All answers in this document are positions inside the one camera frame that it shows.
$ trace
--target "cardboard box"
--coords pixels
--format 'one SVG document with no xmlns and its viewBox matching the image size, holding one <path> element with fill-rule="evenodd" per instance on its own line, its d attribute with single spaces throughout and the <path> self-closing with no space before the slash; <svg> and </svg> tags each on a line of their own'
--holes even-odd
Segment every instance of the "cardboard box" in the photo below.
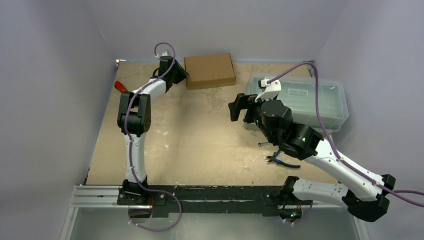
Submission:
<svg viewBox="0 0 424 240">
<path fill-rule="evenodd" d="M 207 89 L 236 84 L 233 62 L 229 53 L 184 58 L 188 72 L 187 89 Z"/>
</svg>

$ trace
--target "metal wrench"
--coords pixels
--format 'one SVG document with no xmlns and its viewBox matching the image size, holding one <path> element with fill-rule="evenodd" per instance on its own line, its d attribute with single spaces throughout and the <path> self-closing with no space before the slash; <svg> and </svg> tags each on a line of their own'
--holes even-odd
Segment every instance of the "metal wrench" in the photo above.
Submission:
<svg viewBox="0 0 424 240">
<path fill-rule="evenodd" d="M 265 141 L 265 142 L 258 142 L 257 143 L 257 146 L 258 147 L 262 147 L 262 146 L 265 146 L 265 145 L 268 145 L 268 144 L 271 144 L 270 142 L 267 142 L 267 141 Z"/>
</svg>

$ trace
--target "plywood surface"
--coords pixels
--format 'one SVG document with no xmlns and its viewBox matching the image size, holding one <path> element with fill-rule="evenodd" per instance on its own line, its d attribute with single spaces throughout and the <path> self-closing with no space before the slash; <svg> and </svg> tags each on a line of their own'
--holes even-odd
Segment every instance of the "plywood surface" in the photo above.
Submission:
<svg viewBox="0 0 424 240">
<path fill-rule="evenodd" d="M 291 64 L 234 64 L 236 85 L 187 90 L 174 85 L 152 103 L 152 126 L 146 137 L 145 167 L 152 185 L 281 185 L 287 176 L 334 183 L 322 170 L 303 161 L 279 158 L 300 169 L 267 163 L 277 150 L 258 147 L 265 137 L 230 121 L 228 103 L 244 93 L 252 72 L 279 74 Z M 153 63 L 123 63 L 116 80 L 133 90 L 146 83 Z M 308 76 L 305 66 L 292 72 Z M 113 89 L 93 154 L 88 185 L 120 185 L 126 173 L 126 145 L 117 126 L 120 92 Z"/>
</svg>

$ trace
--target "white wall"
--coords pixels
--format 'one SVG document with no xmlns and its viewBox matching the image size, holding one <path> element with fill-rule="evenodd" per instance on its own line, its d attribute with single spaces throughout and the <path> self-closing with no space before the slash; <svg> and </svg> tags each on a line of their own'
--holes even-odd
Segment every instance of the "white wall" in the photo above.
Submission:
<svg viewBox="0 0 424 240">
<path fill-rule="evenodd" d="M 230 52 L 236 61 L 315 59 L 347 0 L 87 0 L 117 59 Z"/>
<path fill-rule="evenodd" d="M 349 118 L 334 136 L 337 146 L 366 168 L 392 174 L 396 189 L 419 191 L 424 191 L 423 9 L 420 0 L 349 0 L 317 58 L 321 77 L 344 84 Z M 388 214 L 367 225 L 371 239 L 423 239 L 424 209 L 388 198 Z"/>
<path fill-rule="evenodd" d="M 0 239 L 58 239 L 115 61 L 83 0 L 0 1 Z"/>
</svg>

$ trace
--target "plastic container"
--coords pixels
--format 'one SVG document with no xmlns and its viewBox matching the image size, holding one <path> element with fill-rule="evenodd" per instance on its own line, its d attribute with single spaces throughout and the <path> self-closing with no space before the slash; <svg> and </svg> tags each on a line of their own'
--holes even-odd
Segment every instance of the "plastic container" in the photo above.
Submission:
<svg viewBox="0 0 424 240">
<path fill-rule="evenodd" d="M 258 82 L 264 78 L 272 79 L 277 74 L 254 72 L 246 85 L 245 94 L 259 94 L 263 90 Z M 315 78 L 286 75 L 280 78 L 281 92 L 277 99 L 291 108 L 293 121 L 308 125 L 319 132 L 323 130 L 318 123 L 315 108 Z M 319 79 L 319 114 L 325 128 L 337 132 L 349 116 L 345 91 L 340 81 Z M 244 123 L 244 128 L 258 130 L 254 123 Z"/>
</svg>

